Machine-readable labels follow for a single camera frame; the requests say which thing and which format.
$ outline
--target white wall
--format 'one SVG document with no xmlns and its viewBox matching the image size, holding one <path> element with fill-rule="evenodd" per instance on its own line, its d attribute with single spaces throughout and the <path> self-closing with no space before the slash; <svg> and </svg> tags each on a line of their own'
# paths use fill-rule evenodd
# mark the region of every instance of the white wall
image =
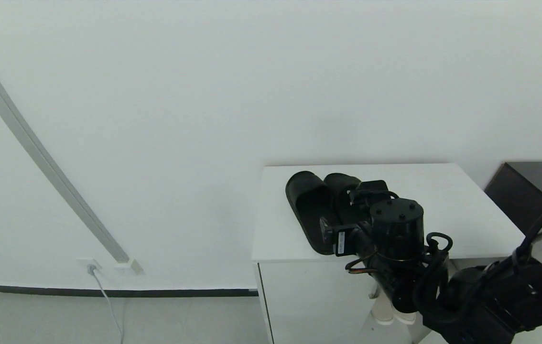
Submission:
<svg viewBox="0 0 542 344">
<path fill-rule="evenodd" d="M 264 165 L 456 161 L 483 187 L 542 159 L 542 4 L 0 2 L 0 80 L 146 270 L 113 288 L 254 287 Z M 0 284 L 92 287 L 72 256 L 110 257 L 9 136 Z"/>
</svg>

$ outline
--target cabinet top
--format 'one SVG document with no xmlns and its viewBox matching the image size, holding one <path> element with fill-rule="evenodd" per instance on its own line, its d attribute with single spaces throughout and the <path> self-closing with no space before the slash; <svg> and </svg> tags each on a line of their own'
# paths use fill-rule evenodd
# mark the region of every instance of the cabinet top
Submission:
<svg viewBox="0 0 542 344">
<path fill-rule="evenodd" d="M 303 170 L 321 179 L 341 172 L 361 181 L 385 180 L 391 191 L 424 207 L 424 233 L 441 232 L 453 239 L 454 259 L 504 257 L 524 238 L 455 163 L 274 166 L 265 167 L 260 178 L 253 261 L 353 259 L 320 255 L 307 242 L 285 193 L 288 179 Z"/>
</svg>

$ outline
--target white cable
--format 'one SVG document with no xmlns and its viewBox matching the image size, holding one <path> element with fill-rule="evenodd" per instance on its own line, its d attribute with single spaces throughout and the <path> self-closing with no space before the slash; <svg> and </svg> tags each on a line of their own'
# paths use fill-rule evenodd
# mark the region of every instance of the white cable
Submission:
<svg viewBox="0 0 542 344">
<path fill-rule="evenodd" d="M 120 325 L 118 325 L 118 320 L 116 320 L 116 315 L 114 315 L 114 309 L 112 308 L 112 303 L 109 302 L 108 295 L 105 293 L 105 290 L 101 286 L 101 282 L 99 281 L 99 279 L 95 275 L 95 269 L 96 268 L 97 268 L 96 266 L 94 266 L 92 264 L 89 264 L 88 273 L 92 277 L 95 277 L 95 281 L 97 281 L 97 285 L 99 286 L 99 289 L 101 289 L 101 293 L 103 294 L 103 296 L 105 296 L 105 299 L 108 301 L 109 311 L 112 313 L 112 318 L 114 318 L 114 322 L 116 323 L 116 327 L 118 328 L 118 332 L 120 332 L 120 344 L 122 344 L 122 342 L 124 341 L 124 331 L 122 331 L 122 329 L 120 328 Z"/>
</svg>

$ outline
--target floor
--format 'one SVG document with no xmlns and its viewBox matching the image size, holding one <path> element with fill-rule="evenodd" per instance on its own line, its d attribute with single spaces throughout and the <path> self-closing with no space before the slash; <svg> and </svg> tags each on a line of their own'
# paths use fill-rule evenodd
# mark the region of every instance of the floor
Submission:
<svg viewBox="0 0 542 344">
<path fill-rule="evenodd" d="M 268 344 L 258 298 L 112 298 L 124 344 Z M 0 344 L 111 344 L 103 298 L 0 293 Z"/>
</svg>

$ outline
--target white cabinet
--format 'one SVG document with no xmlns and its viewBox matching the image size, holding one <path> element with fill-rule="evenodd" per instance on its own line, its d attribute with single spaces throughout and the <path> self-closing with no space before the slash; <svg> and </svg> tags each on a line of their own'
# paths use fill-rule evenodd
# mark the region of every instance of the white cabinet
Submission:
<svg viewBox="0 0 542 344">
<path fill-rule="evenodd" d="M 260 179 L 252 260 L 271 344 L 412 341 L 404 324 L 380 326 L 371 319 L 374 279 L 344 270 L 356 257 L 324 256 L 310 248 L 284 191 L 288 179 L 302 170 L 321 179 L 331 172 L 362 181 L 384 179 L 391 191 L 424 207 L 424 232 L 453 238 L 454 259 L 506 256 L 523 238 L 452 163 L 266 167 Z"/>
</svg>

